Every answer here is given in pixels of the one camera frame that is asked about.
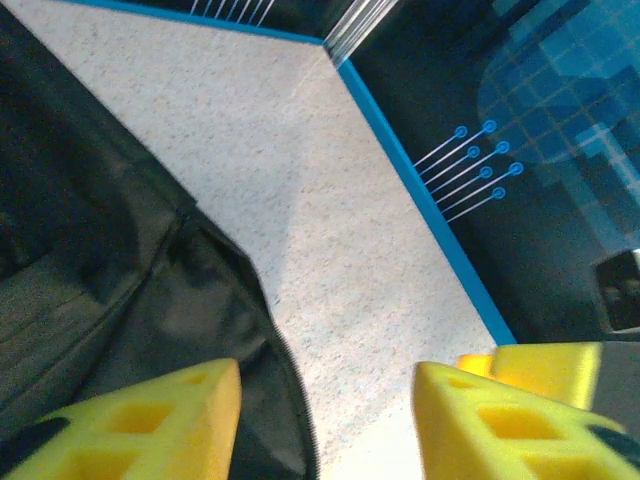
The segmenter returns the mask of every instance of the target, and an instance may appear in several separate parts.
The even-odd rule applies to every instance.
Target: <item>dark background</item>
[[[189,13],[193,6],[193,0],[124,0],[127,3],[139,3],[151,7],[165,8]],[[198,0],[193,14],[202,16],[206,10],[206,16],[213,18],[223,0],[211,0],[207,9],[208,0]],[[239,0],[235,8],[232,7],[234,0],[226,0],[222,5],[222,10],[218,19],[238,21],[247,0]],[[240,23],[248,24],[252,13],[258,7],[251,24],[255,25],[264,10],[269,5],[270,0],[251,0],[249,6],[240,19]],[[331,28],[340,19],[342,14],[349,8],[349,0],[276,0],[269,9],[267,16],[261,26],[284,30],[291,33],[310,35],[317,38],[325,38]]]
[[[590,126],[589,119],[595,119],[610,129],[628,161],[640,166],[638,74],[628,67],[598,81],[551,76],[539,44],[578,18],[590,2],[569,0],[552,9],[555,11],[549,18],[518,42],[511,38],[509,28],[523,17],[537,15],[540,4],[550,2],[511,3],[511,8],[498,16],[488,1],[402,2],[361,45],[352,61],[414,163],[450,138],[457,126],[468,127],[468,138],[485,120],[497,120],[498,130],[493,135],[482,135],[470,145],[480,147],[481,158],[497,141],[508,140],[509,154],[486,162],[494,171],[492,178],[506,172],[514,161],[523,163],[524,173],[496,184],[506,190],[504,199],[488,201],[449,225],[519,342],[600,339],[605,333],[598,321],[593,265],[624,248],[637,248],[640,209],[630,193],[637,179],[628,185],[621,183],[607,155],[585,153],[577,147],[577,140],[565,145],[556,137],[566,128],[573,129],[567,134],[573,138]],[[606,5],[597,8],[605,9]],[[508,58],[496,62],[497,55]],[[526,99],[523,102],[513,95],[513,102],[507,104],[513,92],[500,88],[519,88],[513,86],[512,79],[516,74],[524,77],[526,69],[531,70],[527,75],[533,76],[527,85],[537,89],[535,82],[540,83],[541,97],[555,95],[556,91],[550,90],[554,88],[558,95],[544,105],[535,100],[527,104]],[[567,84],[581,97],[565,100]],[[491,103],[488,86],[497,89],[492,99],[497,103],[489,109],[483,105]],[[623,90],[628,91],[626,96],[619,95]],[[590,115],[586,120],[579,113],[585,110]],[[521,127],[513,127],[514,117]],[[510,122],[509,128],[502,128]],[[531,151],[540,158],[529,155]],[[566,154],[563,161],[545,163],[558,152]],[[424,174],[423,180],[433,178],[460,157],[452,155]],[[418,167],[418,172],[430,161]],[[453,168],[451,173],[460,170]],[[453,181],[434,199],[476,173],[477,169]],[[450,178],[448,173],[442,175],[434,185]],[[474,182],[439,207],[443,210],[487,182]],[[582,187],[578,187],[584,185],[588,185],[591,197],[579,201]],[[473,203],[469,200],[445,212],[445,218]],[[597,215],[604,215],[606,221],[601,222]]]

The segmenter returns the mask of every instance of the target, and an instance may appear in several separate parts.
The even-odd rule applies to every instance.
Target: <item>zipper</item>
[[[242,250],[240,250],[235,243],[228,239],[224,232],[213,224],[213,222],[203,212],[198,210],[196,207],[194,211],[184,213],[183,215],[184,220],[182,228],[180,229],[180,234],[178,234],[180,242],[188,241],[189,234],[195,233],[195,231],[200,229],[200,231],[210,241],[220,242],[226,247],[233,246],[234,251],[232,253],[235,255],[242,255],[244,257],[243,259],[249,263],[251,266],[251,272],[256,276],[256,278],[258,278],[259,282],[260,279],[257,276],[255,268],[253,268],[251,259]],[[213,254],[219,260],[219,262],[217,262],[217,267],[219,268],[221,276],[230,284],[233,284],[234,292],[242,298],[248,308],[255,312],[255,316],[257,317],[256,321],[258,322],[262,333],[265,335],[265,339],[271,344],[271,347],[278,359],[281,360],[281,366],[285,372],[285,381],[287,383],[292,383],[294,387],[297,387],[297,390],[295,388],[290,388],[288,393],[290,394],[291,401],[296,409],[296,416],[298,418],[302,417],[300,422],[301,424],[299,426],[302,431],[304,453],[310,453],[310,458],[305,455],[307,470],[303,478],[305,480],[318,480],[320,478],[318,440],[315,427],[313,425],[309,396],[304,387],[298,364],[294,359],[293,351],[278,326],[273,322],[268,303],[266,301],[260,302],[255,298],[254,294],[250,293],[250,291],[239,282],[236,273],[229,267],[227,261],[222,257],[222,255],[220,255],[220,252],[217,249],[213,249]]]

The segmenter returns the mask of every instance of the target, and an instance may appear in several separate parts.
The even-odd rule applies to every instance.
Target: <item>blue grid pattern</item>
[[[577,125],[613,126],[639,108],[640,26],[627,25],[640,25],[640,4],[624,3],[612,14],[616,2],[600,0],[557,28],[554,12],[572,3],[577,1],[544,0],[517,23],[520,42],[512,37],[511,53],[489,67],[479,93],[481,118],[503,126],[493,138],[509,141],[518,159],[517,149],[528,146],[540,163],[575,156]],[[550,34],[547,18],[556,25]],[[515,139],[505,136],[517,130]]]
[[[561,182],[605,250],[640,238],[640,0],[542,0],[510,34],[478,93],[492,142]]]

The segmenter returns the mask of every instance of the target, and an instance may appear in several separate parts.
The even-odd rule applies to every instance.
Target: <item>yellow foam block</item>
[[[587,429],[623,432],[607,418],[436,363],[413,394],[429,480],[640,480]]]
[[[499,347],[493,355],[464,355],[458,368],[585,410],[598,381],[601,343]]]
[[[235,360],[180,370],[72,405],[69,426],[9,480],[224,480],[241,402]]]

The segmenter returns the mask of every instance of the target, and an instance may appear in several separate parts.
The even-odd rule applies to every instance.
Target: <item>dark wall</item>
[[[640,246],[638,26],[613,0],[409,1],[352,56],[521,342],[602,338],[593,264]]]
[[[261,26],[325,38],[347,10],[349,0],[123,0],[194,15],[256,25],[271,4]]]

